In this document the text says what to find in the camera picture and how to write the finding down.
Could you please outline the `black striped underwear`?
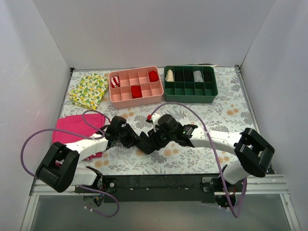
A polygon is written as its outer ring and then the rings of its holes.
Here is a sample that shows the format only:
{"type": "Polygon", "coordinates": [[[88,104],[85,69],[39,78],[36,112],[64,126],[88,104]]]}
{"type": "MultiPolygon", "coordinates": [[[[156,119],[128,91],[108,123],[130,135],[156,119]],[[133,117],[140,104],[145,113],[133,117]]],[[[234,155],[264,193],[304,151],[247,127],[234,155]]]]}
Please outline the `black striped underwear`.
{"type": "Polygon", "coordinates": [[[154,137],[147,135],[145,132],[140,133],[135,142],[135,146],[145,154],[152,154],[154,151],[159,151],[159,146],[154,137]]]}

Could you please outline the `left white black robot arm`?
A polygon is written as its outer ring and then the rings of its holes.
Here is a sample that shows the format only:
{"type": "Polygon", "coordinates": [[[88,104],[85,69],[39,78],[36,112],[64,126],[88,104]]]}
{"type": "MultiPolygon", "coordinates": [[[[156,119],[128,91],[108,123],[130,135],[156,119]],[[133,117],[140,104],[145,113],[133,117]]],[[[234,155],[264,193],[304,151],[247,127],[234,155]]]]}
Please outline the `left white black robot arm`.
{"type": "Polygon", "coordinates": [[[86,186],[91,192],[98,192],[103,187],[102,173],[93,167],[79,167],[78,164],[118,143],[126,148],[138,147],[142,139],[126,119],[115,116],[109,125],[99,128],[85,139],[65,144],[54,142],[37,168],[35,176],[58,193],[64,192],[71,185],[86,186]]]}

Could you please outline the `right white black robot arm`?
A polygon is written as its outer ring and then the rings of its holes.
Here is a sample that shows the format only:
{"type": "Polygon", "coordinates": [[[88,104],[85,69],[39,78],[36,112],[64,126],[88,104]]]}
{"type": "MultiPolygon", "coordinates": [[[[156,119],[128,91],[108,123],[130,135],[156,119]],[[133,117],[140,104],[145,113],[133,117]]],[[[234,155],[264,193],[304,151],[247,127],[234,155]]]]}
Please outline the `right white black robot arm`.
{"type": "Polygon", "coordinates": [[[231,190],[236,183],[250,175],[265,177],[275,153],[273,146],[252,128],[242,132],[205,131],[197,125],[182,125],[169,114],[149,115],[147,122],[153,125],[148,135],[156,150],[173,141],[184,147],[215,147],[235,155],[237,161],[224,166],[214,182],[223,191],[231,190]]]}

